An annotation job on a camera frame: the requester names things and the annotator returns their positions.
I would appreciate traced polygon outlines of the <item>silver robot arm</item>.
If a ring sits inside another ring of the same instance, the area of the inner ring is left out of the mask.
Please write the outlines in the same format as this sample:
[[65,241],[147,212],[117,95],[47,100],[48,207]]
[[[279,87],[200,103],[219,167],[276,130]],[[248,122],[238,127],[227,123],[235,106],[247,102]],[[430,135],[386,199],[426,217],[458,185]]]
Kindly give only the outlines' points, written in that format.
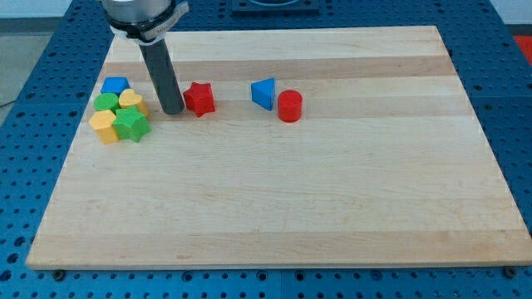
[[135,42],[142,54],[162,110],[176,115],[185,103],[165,42],[165,34],[190,10],[176,0],[103,0],[112,32]]

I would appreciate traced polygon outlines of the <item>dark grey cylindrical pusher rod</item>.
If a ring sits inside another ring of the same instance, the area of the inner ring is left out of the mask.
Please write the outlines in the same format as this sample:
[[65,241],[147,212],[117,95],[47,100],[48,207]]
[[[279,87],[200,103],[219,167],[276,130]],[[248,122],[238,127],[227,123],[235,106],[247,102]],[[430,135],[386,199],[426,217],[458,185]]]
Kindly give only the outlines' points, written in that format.
[[149,46],[140,46],[140,52],[162,110],[167,115],[179,114],[185,108],[185,104],[165,39]]

